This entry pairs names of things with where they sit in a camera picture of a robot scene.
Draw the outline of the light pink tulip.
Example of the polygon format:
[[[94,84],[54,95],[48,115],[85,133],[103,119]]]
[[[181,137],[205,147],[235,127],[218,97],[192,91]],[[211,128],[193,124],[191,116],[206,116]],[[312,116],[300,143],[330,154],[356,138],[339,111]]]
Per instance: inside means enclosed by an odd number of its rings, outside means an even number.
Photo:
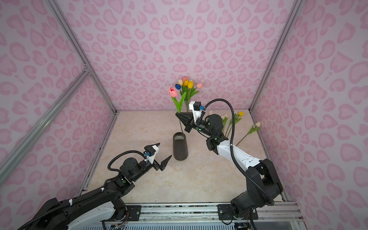
[[[203,84],[203,83],[198,83],[198,84],[196,85],[196,87],[192,89],[192,91],[191,91],[191,96],[194,96],[194,95],[198,94],[198,93],[199,93],[199,91],[198,91],[198,90],[200,90],[201,88],[203,88],[203,86],[204,86],[204,84]]]

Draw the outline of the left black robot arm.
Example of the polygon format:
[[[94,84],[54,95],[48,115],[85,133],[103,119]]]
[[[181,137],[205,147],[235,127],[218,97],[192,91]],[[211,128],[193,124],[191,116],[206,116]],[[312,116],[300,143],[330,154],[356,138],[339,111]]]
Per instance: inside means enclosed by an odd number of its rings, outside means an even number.
[[[99,221],[109,219],[126,221],[128,210],[121,197],[134,187],[134,182],[150,169],[163,171],[170,157],[158,163],[159,143],[145,146],[144,152],[128,150],[114,157],[108,164],[115,177],[83,195],[58,201],[48,200],[21,230],[80,230]]]

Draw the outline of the clear glass vase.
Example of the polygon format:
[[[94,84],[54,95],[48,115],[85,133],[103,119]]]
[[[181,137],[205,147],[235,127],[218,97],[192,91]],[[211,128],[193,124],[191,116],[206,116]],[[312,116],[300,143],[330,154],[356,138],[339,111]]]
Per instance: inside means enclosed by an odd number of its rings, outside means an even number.
[[[189,107],[190,103],[191,103],[190,100],[184,100],[184,105],[182,109],[183,112],[187,112],[187,113],[191,112],[190,107]]]

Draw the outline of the black cone vase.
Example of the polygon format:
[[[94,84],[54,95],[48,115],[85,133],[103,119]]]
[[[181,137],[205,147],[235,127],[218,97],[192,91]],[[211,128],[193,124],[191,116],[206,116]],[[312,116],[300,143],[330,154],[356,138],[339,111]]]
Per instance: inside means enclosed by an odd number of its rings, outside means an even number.
[[[183,132],[177,132],[172,138],[173,156],[178,161],[184,161],[188,158],[187,139]]]

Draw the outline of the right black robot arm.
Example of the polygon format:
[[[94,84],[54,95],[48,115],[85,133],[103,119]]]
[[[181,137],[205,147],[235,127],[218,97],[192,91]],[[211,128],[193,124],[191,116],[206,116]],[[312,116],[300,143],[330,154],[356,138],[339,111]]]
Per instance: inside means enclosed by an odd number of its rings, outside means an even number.
[[[207,147],[217,155],[233,162],[241,173],[246,173],[246,191],[231,200],[230,211],[224,213],[227,219],[232,215],[236,219],[250,218],[253,210],[265,205],[273,205],[275,198],[283,192],[283,187],[273,163],[269,159],[260,160],[230,144],[223,134],[222,119],[212,114],[204,118],[205,112],[176,113],[176,117],[185,126],[185,131],[195,129],[208,136]]]

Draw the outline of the deep pink tulip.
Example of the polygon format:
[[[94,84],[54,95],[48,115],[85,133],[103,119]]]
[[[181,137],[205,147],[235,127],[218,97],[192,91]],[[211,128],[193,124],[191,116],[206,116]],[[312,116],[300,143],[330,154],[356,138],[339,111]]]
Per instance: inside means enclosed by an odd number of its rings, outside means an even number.
[[[181,113],[183,104],[184,104],[184,97],[182,97],[179,101],[177,100],[178,92],[173,87],[170,87],[169,89],[169,95],[171,96],[172,101],[174,102],[177,112]]]

